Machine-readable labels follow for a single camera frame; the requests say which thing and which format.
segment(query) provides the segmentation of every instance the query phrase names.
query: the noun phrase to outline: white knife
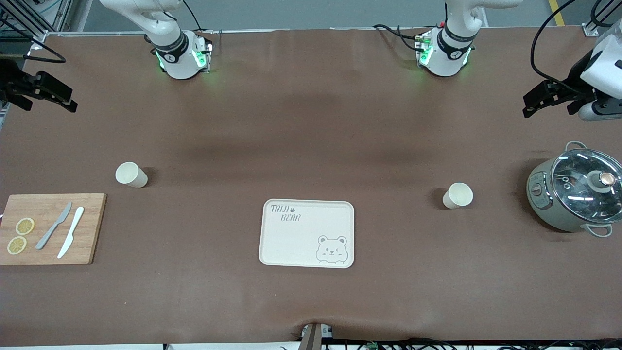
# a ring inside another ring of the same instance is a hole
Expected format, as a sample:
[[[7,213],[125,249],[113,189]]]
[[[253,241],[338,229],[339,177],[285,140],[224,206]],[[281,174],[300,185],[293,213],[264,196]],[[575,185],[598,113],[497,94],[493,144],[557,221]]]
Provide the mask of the white knife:
[[[82,213],[84,213],[84,207],[78,207],[78,209],[76,209],[76,214],[73,215],[72,226],[69,228],[69,233],[67,234],[67,238],[65,238],[65,243],[63,243],[63,247],[60,249],[60,252],[58,252],[57,258],[62,258],[63,255],[67,253],[69,247],[71,247],[73,243],[73,231],[75,231],[76,226],[82,217]]]

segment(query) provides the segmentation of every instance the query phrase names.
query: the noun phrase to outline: knife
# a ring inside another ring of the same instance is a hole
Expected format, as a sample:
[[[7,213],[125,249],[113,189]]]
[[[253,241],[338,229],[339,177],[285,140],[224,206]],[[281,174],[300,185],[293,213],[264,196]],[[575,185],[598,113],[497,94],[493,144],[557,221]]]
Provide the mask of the knife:
[[[67,238],[65,238],[65,243],[63,243],[63,247],[60,249],[60,252],[58,252],[57,258],[62,258],[63,255],[67,253],[69,247],[71,247],[73,243],[73,231],[76,229],[76,226],[82,217],[82,213],[84,213],[84,207],[78,207],[78,209],[76,209],[76,214],[73,215],[72,226],[69,228],[69,233],[67,234]]]
[[[50,229],[47,231],[47,233],[41,238],[41,240],[37,243],[37,245],[35,246],[35,248],[37,250],[42,250],[43,247],[45,247],[45,244],[47,243],[47,241],[50,239],[50,236],[52,235],[52,232],[54,232],[54,230],[56,229],[56,227],[60,224],[63,223],[63,221],[65,221],[65,219],[67,218],[67,216],[69,215],[69,211],[72,209],[72,203],[69,202],[67,203],[67,206],[65,207],[65,210],[63,210],[62,213],[60,213],[60,216],[58,217],[58,219],[56,219],[56,222],[54,223],[54,225],[52,225],[52,227],[50,227]]]

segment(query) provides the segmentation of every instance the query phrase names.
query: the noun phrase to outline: yellow floor line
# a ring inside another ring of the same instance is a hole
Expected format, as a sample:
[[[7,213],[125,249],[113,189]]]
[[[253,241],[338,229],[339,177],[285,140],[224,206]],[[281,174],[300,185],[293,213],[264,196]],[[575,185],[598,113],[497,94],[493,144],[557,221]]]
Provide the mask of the yellow floor line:
[[[557,11],[557,9],[559,8],[559,5],[557,4],[557,0],[549,0],[549,5],[550,5],[550,10],[552,12]],[[564,19],[562,18],[562,13],[558,13],[555,15],[555,24],[557,24],[558,26],[565,26],[564,24]]]

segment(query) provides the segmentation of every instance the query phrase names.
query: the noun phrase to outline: gray knife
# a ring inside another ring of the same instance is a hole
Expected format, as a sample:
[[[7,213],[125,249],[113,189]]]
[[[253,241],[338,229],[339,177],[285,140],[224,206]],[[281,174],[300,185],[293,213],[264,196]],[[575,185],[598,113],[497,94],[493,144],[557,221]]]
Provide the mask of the gray knife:
[[[37,245],[35,246],[35,248],[37,250],[42,250],[43,247],[45,247],[45,244],[50,239],[50,236],[52,235],[52,233],[54,232],[56,227],[58,227],[58,225],[62,224],[63,221],[65,221],[65,219],[69,215],[69,212],[70,212],[71,209],[72,209],[72,203],[69,202],[69,203],[67,203],[67,206],[65,207],[65,210],[63,210],[63,212],[60,213],[60,216],[58,217],[58,219],[56,219],[56,222],[54,222],[54,225],[52,225],[52,227],[50,227],[50,229],[47,231],[45,236],[43,236],[41,238],[41,240],[37,243]]]

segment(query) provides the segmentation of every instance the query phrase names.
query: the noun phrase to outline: bear illustration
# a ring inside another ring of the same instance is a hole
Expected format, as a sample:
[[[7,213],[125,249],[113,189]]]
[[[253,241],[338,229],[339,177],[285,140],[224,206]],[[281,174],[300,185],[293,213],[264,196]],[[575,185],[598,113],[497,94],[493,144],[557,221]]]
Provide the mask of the bear illustration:
[[[317,239],[317,242],[320,246],[315,253],[315,257],[317,257],[317,260],[319,260],[320,263],[340,263],[343,265],[343,263],[348,260],[346,237],[340,236],[337,239],[329,239],[326,236],[320,236],[320,238]]]

